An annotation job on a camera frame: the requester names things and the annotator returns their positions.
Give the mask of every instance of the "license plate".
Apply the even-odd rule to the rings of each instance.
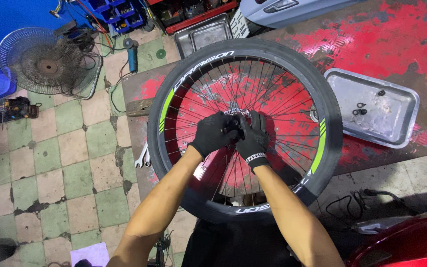
[[[246,38],[250,34],[250,29],[246,25],[246,20],[240,9],[235,12],[232,21],[230,21],[230,28],[232,29],[232,35],[236,38]]]

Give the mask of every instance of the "orange cable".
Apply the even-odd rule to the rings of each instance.
[[[95,19],[95,21],[96,21],[96,23],[98,24],[98,26],[100,27],[100,29],[102,29],[102,33],[103,33],[103,35],[105,36],[105,39],[106,39],[106,41],[108,42],[108,45],[110,46],[110,48],[111,48],[111,43],[110,43],[110,40],[108,40],[108,36],[106,36],[106,30],[102,27],[102,25],[98,22],[98,19],[93,15],[93,13],[89,10],[89,9],[87,9],[87,7],[82,3],[82,2],[80,2],[80,0],[77,0],[77,2],[79,3],[79,4],[81,4],[87,11],[88,11],[88,13],[90,13],[90,15],[92,15],[92,17]]]

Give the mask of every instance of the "wrench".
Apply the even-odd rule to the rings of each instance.
[[[143,158],[144,158],[144,155],[146,154],[147,150],[148,150],[148,143],[146,142],[146,143],[144,143],[144,147],[143,147],[143,150],[141,151],[141,155],[139,155],[139,159],[137,159],[134,162],[135,168],[142,168],[143,167],[143,165],[144,165]]]
[[[151,166],[151,156],[149,155],[149,149],[146,151],[146,162],[144,163],[144,166]]]

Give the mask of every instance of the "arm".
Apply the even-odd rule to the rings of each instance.
[[[184,190],[202,156],[188,146],[134,212],[107,267],[146,266],[149,252],[174,218]]]
[[[229,118],[218,112],[199,121],[195,138],[187,144],[184,155],[134,212],[107,267],[146,266],[151,248],[172,221],[199,163],[238,135],[237,130],[225,133]]]
[[[256,111],[251,111],[251,115],[251,127],[244,118],[240,118],[245,139],[238,141],[237,150],[245,161],[252,155],[262,154],[249,161],[248,165],[258,176],[284,239],[305,266],[342,267],[339,252],[322,224],[272,170],[266,159],[270,139],[265,129],[265,118]]]
[[[342,267],[343,262],[319,220],[267,165],[254,168],[276,223],[304,266]]]

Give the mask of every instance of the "blue wall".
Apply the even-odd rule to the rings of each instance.
[[[57,19],[49,14],[49,10],[56,9],[57,4],[57,0],[0,0],[0,42],[7,34],[22,27],[56,29],[72,20],[67,11],[67,4],[59,12],[60,18]],[[71,6],[73,8],[70,8],[69,11],[77,23],[88,24],[88,21],[81,16],[85,15],[82,10],[83,7],[77,2],[71,4]]]

